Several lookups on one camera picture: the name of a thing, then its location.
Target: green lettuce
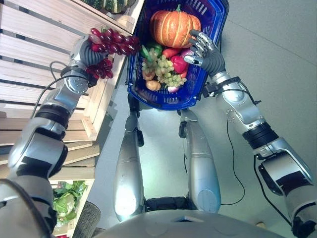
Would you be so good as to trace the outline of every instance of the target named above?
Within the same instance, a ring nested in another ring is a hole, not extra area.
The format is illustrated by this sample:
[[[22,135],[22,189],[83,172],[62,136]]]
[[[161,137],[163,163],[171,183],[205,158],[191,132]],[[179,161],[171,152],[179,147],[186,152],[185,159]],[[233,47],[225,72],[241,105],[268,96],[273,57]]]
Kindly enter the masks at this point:
[[[76,218],[76,208],[86,189],[84,181],[74,181],[73,184],[59,182],[53,190],[53,209],[57,212],[57,225],[62,226]]]

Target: blue shopping basket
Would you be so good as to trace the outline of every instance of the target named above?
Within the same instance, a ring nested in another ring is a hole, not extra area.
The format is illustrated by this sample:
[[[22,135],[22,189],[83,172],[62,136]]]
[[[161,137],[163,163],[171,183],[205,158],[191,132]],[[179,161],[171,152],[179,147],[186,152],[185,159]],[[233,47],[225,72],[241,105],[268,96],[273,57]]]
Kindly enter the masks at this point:
[[[181,4],[182,11],[198,17],[202,31],[218,44],[229,11],[227,0],[146,0],[135,30],[141,44],[152,41],[149,30],[151,16],[158,10],[175,10],[178,4]],[[179,110],[195,105],[200,99],[207,79],[207,73],[200,67],[190,65],[187,82],[177,93],[169,93],[165,88],[154,92],[145,87],[141,64],[139,53],[129,57],[127,84],[128,92],[142,103],[160,110]]]

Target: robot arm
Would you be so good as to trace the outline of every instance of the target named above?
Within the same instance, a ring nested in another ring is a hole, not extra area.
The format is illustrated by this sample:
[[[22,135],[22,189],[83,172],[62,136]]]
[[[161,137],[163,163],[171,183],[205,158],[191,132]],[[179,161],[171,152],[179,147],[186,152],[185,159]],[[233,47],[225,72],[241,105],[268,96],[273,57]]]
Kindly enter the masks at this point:
[[[90,50],[88,36],[78,41],[68,67],[61,72],[64,79],[45,98],[9,154],[10,173],[7,178],[29,194],[45,220],[46,228],[42,227],[42,230],[50,233],[56,224],[56,214],[52,209],[53,191],[48,178],[61,169],[67,156],[67,147],[62,139],[80,96],[96,84],[96,80],[86,72],[86,67],[99,63],[103,58],[104,55]],[[29,212],[21,212],[24,203],[7,185],[0,186],[0,237],[36,237],[37,231],[32,222],[26,223],[30,220]]]
[[[225,70],[223,57],[207,35],[192,30],[191,64],[205,69],[212,83],[203,89],[205,97],[216,97],[218,106],[248,141],[253,153],[263,162],[259,171],[270,190],[285,198],[293,234],[299,238],[317,235],[317,190],[308,166],[283,137],[273,131],[257,103],[239,77]]]

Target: gray floor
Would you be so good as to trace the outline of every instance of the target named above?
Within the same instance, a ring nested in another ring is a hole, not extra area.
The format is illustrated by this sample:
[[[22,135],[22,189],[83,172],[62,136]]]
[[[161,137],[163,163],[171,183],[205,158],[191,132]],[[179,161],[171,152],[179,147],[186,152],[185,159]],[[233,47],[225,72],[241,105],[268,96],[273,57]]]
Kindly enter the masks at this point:
[[[227,70],[240,76],[260,110],[276,132],[285,137],[316,174],[317,158],[317,19],[316,0],[233,0],[223,31],[222,51]],[[128,116],[127,92],[122,74],[109,114],[114,118],[96,167],[96,180],[88,200],[102,217],[98,227],[118,221],[112,208],[115,165]],[[242,190],[232,171],[232,154],[226,135],[226,117],[214,98],[202,99],[192,110],[206,129],[218,172],[222,202],[239,199]],[[176,112],[141,111],[140,127],[145,146],[140,148],[145,196],[177,196],[187,193],[182,139],[178,138]],[[236,172],[246,186],[238,204],[222,206],[220,213],[251,224],[263,221],[267,228],[292,238],[290,227],[265,201],[253,172],[252,150],[229,128],[236,152]],[[283,198],[266,190],[286,215]]]

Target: red grapes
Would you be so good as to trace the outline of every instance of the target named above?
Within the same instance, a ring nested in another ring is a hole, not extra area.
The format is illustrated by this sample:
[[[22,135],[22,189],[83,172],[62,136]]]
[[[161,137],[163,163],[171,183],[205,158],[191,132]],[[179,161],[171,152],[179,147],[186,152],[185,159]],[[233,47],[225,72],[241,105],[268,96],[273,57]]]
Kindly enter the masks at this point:
[[[87,67],[87,72],[92,74],[96,79],[113,78],[113,73],[111,72],[112,62],[108,59],[104,59],[99,64]]]
[[[125,37],[111,28],[102,33],[96,28],[92,28],[89,39],[93,43],[91,49],[94,52],[108,52],[109,54],[116,53],[128,56],[136,54],[141,48],[137,36]]]
[[[91,29],[89,35],[91,49],[94,52],[105,52],[108,54],[116,53],[118,55],[134,55],[140,50],[139,38],[136,36],[121,35],[119,32],[108,28],[105,32],[100,32],[96,28]],[[104,59],[99,64],[87,67],[87,72],[92,74],[96,79],[113,78],[111,72],[112,62]]]

